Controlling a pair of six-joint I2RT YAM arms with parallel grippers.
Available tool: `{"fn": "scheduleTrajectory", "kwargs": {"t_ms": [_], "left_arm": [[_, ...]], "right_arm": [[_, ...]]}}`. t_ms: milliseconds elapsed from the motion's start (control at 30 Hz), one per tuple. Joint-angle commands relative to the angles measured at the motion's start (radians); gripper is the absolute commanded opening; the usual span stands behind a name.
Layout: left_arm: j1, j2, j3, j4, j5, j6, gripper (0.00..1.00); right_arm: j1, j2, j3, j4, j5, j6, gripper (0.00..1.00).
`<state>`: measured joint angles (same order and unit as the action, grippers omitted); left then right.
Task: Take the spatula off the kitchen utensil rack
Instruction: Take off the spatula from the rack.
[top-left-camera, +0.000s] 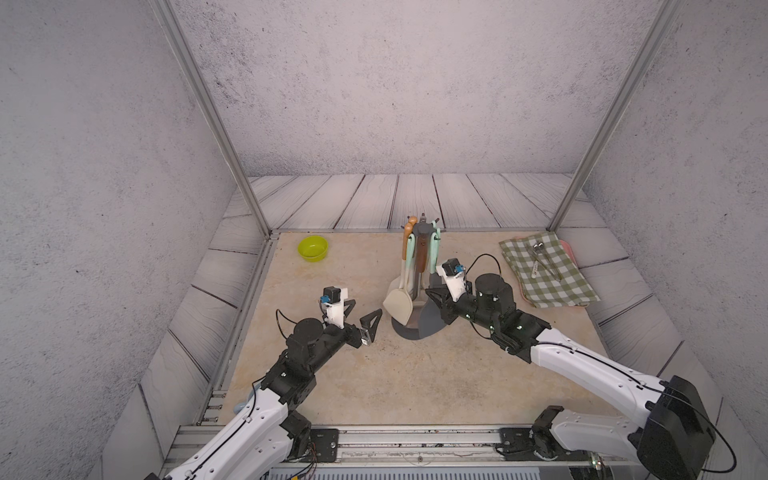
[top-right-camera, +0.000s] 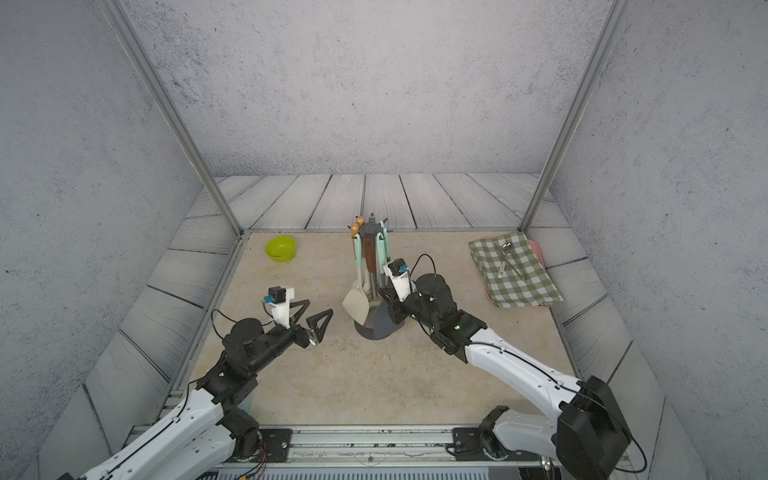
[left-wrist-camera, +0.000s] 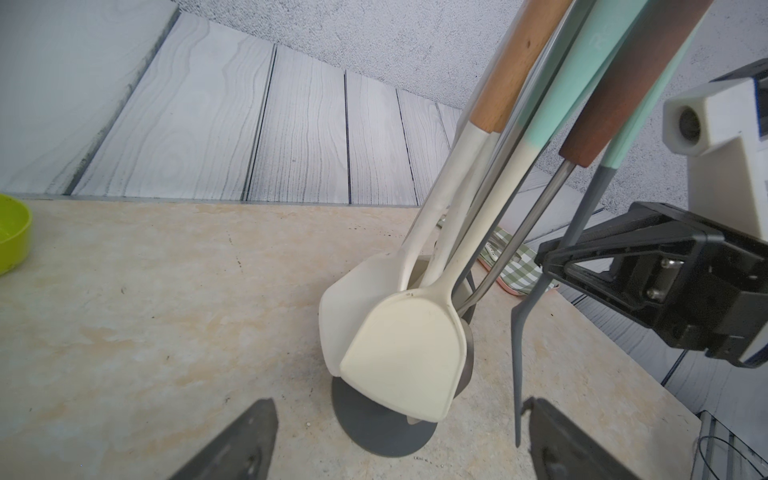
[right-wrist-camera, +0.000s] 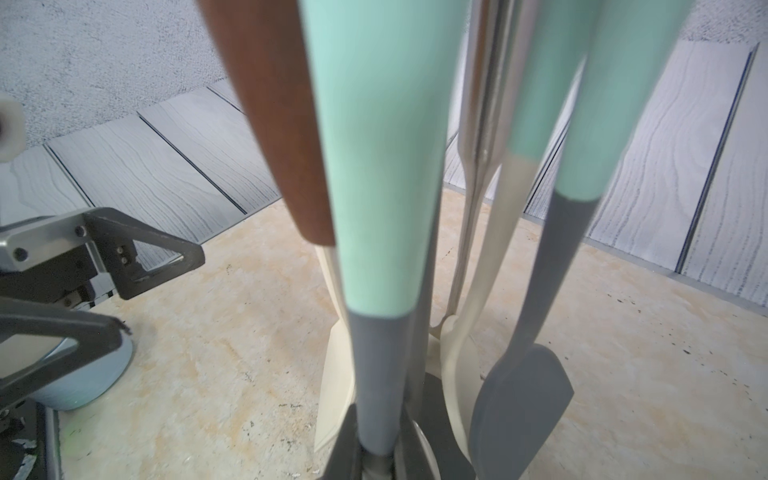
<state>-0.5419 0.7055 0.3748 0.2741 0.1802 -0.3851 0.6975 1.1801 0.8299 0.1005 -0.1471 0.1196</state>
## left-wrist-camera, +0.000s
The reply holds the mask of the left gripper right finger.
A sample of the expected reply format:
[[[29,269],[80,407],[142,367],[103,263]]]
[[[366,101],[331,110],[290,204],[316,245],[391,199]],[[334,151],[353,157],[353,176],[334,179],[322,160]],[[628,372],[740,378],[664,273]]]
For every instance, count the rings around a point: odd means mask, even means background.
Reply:
[[[530,456],[537,479],[638,479],[544,398],[529,397]]]

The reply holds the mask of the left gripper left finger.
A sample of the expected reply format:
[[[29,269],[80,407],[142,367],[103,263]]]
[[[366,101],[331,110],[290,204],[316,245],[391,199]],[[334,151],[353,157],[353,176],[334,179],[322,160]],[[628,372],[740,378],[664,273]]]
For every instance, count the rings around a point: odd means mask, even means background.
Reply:
[[[274,400],[257,400],[171,479],[266,479],[278,425]]]

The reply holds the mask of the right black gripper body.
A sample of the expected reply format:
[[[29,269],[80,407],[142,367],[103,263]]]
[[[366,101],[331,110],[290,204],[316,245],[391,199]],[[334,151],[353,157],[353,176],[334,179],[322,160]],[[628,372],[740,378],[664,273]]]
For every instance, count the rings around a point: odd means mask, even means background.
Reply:
[[[739,368],[767,361],[767,243],[655,202],[540,245],[554,279],[654,331],[672,348]]]

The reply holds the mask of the grey utensil rack stand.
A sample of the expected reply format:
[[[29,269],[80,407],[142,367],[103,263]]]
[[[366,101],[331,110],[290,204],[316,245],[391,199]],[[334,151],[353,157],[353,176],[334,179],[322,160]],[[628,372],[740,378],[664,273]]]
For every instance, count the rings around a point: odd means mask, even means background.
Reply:
[[[409,287],[418,286],[428,266],[428,256],[417,260]],[[452,300],[460,303],[476,290],[472,273],[455,287]],[[469,385],[474,372],[474,339],[469,324],[475,311],[470,307],[461,315],[467,338],[467,359],[454,397]],[[331,382],[331,401],[334,414],[346,435],[364,450],[382,457],[404,457],[420,450],[433,436],[437,423],[419,421],[409,423],[408,417],[390,410],[364,396],[340,377]]]

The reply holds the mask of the grey spatula mint handle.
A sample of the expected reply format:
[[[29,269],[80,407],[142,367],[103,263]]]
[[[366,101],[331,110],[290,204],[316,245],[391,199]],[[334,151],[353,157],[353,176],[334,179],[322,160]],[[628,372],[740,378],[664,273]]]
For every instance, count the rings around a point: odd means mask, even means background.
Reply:
[[[688,38],[679,48],[675,56],[661,73],[659,79],[645,95],[640,105],[635,109],[629,119],[624,123],[617,135],[608,144],[601,163],[594,174],[588,189],[582,198],[574,218],[568,226],[565,235],[561,238],[560,247],[572,246],[582,234],[594,208],[602,198],[605,190],[620,168],[627,152],[634,142],[638,132],[656,105],[659,97],[666,88],[679,63],[682,61],[702,21],[694,27]],[[547,291],[553,277],[548,273],[542,273],[529,295],[511,311],[511,347],[512,368],[514,385],[514,415],[515,415],[515,445],[521,444],[521,416],[522,416],[522,383],[523,360],[522,339],[523,328],[531,310],[538,300]]]

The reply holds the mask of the cream spatula mint handle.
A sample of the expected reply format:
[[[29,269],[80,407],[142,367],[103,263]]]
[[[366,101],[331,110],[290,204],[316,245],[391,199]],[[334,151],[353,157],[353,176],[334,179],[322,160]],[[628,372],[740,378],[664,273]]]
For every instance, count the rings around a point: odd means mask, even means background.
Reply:
[[[466,360],[466,336],[451,301],[454,285],[547,141],[645,6],[594,4],[511,158],[454,256],[433,283],[397,292],[367,315],[340,363],[342,379],[377,403],[429,422],[448,413]]]

